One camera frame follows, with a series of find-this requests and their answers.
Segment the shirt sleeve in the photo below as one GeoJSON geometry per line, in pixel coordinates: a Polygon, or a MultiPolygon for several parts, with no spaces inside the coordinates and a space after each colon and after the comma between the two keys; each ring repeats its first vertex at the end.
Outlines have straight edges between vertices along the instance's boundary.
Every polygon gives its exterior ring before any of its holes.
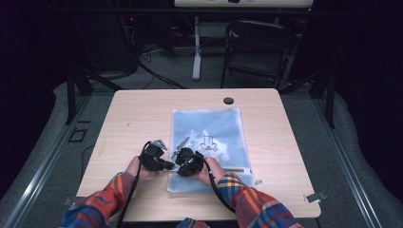
{"type": "Polygon", "coordinates": [[[281,202],[246,186],[236,174],[226,174],[217,187],[225,201],[236,209],[240,227],[302,227],[281,202]]]}
{"type": "Polygon", "coordinates": [[[124,208],[133,181],[129,173],[117,175],[103,191],[71,206],[61,227],[107,227],[109,218],[124,208]]]}

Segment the plaid shirt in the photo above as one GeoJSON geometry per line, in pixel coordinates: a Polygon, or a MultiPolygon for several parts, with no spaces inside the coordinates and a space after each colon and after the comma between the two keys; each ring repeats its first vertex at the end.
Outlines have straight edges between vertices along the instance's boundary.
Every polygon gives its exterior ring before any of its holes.
{"type": "MultiPolygon", "coordinates": [[[[80,200],[68,209],[60,227],[109,227],[109,218],[123,209],[133,176],[122,173],[103,190],[80,200]]],[[[227,174],[218,183],[220,194],[236,209],[243,227],[302,227],[278,200],[244,185],[237,175],[227,174]]],[[[207,228],[204,221],[186,218],[177,228],[207,228]]]]}

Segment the gray carpet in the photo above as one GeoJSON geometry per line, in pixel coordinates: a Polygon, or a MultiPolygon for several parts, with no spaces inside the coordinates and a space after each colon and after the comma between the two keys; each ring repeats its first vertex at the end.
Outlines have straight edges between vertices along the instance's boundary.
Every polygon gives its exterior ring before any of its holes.
{"type": "MultiPolygon", "coordinates": [[[[142,60],[153,71],[189,88],[217,88],[220,86],[222,68],[222,49],[205,48],[201,60],[201,80],[191,79],[193,56],[178,55],[167,51],[151,53],[151,61],[142,60]]],[[[154,79],[150,85],[151,76],[139,68],[133,75],[114,81],[116,84],[129,89],[146,88],[168,89],[170,86],[154,79]]],[[[87,104],[73,124],[69,132],[75,129],[76,134],[70,139],[78,141],[80,134],[86,134],[81,142],[62,144],[61,156],[58,158],[51,174],[29,208],[29,212],[21,227],[55,227],[60,222],[67,206],[62,205],[66,197],[75,195],[81,175],[89,160],[92,145],[96,143],[98,133],[105,118],[113,92],[97,82],[92,82],[95,92],[88,100],[78,95],[87,104]]],[[[266,87],[270,84],[262,79],[246,80],[243,75],[235,75],[228,81],[229,86],[266,87]]],[[[14,182],[8,193],[0,202],[1,223],[3,227],[14,210],[18,200],[27,189],[30,180],[40,167],[42,160],[54,149],[58,136],[63,131],[67,119],[66,85],[55,89],[57,102],[43,135],[32,151],[29,160],[14,182]]],[[[316,192],[324,191],[328,198],[320,204],[322,210],[318,218],[320,227],[367,227],[355,196],[346,181],[336,156],[336,148],[327,132],[326,125],[320,120],[321,113],[315,107],[315,101],[309,99],[306,89],[298,93],[282,96],[285,110],[295,133],[302,158],[316,192]]],[[[352,164],[358,174],[374,209],[384,227],[403,227],[403,207],[379,182],[371,167],[362,158],[357,146],[354,123],[351,120],[343,100],[336,96],[335,105],[336,132],[346,148],[352,164]]],[[[318,227],[311,218],[298,220],[305,227],[318,227]]],[[[215,224],[216,227],[231,227],[233,223],[215,224]]],[[[136,227],[168,227],[169,224],[138,223],[136,227]]]]}

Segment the dark background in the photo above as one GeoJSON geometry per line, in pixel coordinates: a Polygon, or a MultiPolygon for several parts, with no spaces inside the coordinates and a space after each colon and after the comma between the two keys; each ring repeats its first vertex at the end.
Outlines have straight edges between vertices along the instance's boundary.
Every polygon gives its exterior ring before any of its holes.
{"type": "MultiPolygon", "coordinates": [[[[166,0],[153,3],[137,1],[132,7],[172,5],[166,0]]],[[[126,40],[130,31],[119,28],[121,21],[116,16],[94,19],[82,15],[63,21],[60,15],[42,13],[39,10],[44,6],[42,1],[1,4],[0,195],[3,197],[47,123],[55,101],[52,90],[66,81],[69,67],[127,71],[133,68],[136,55],[126,40]]],[[[106,0],[58,4],[94,8],[116,5],[106,0]]],[[[313,11],[349,11],[355,17],[309,20],[290,73],[290,80],[300,80],[328,65],[333,67],[336,92],[346,100],[353,116],[362,153],[400,201],[403,201],[400,189],[403,25],[399,16],[402,5],[379,0],[315,1],[313,11]]],[[[181,17],[167,16],[147,20],[136,17],[136,20],[142,32],[165,48],[170,47],[172,38],[170,25],[182,22],[181,17]]]]}

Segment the hand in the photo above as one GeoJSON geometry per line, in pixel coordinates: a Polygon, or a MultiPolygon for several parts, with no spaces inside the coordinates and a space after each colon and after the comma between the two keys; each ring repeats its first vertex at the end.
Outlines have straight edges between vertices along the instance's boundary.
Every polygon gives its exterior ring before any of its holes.
{"type": "MultiPolygon", "coordinates": [[[[136,177],[137,170],[139,169],[139,162],[140,162],[139,157],[138,156],[134,157],[131,160],[125,172],[131,174],[133,177],[136,177]]],[[[158,174],[159,174],[158,171],[149,171],[146,170],[144,166],[142,166],[142,169],[140,170],[139,174],[139,183],[143,182],[146,178],[150,177],[151,175],[158,175],[158,174]]]]}
{"type": "MultiPolygon", "coordinates": [[[[210,165],[210,168],[211,168],[211,171],[212,171],[213,177],[214,177],[214,182],[217,184],[222,179],[222,177],[225,175],[225,172],[216,159],[207,157],[207,158],[205,158],[205,160],[207,161],[208,165],[210,165]]],[[[207,170],[207,167],[205,166],[205,164],[203,165],[201,172],[193,175],[192,178],[198,179],[198,180],[202,181],[203,183],[211,186],[210,177],[208,175],[208,170],[207,170]]]]}

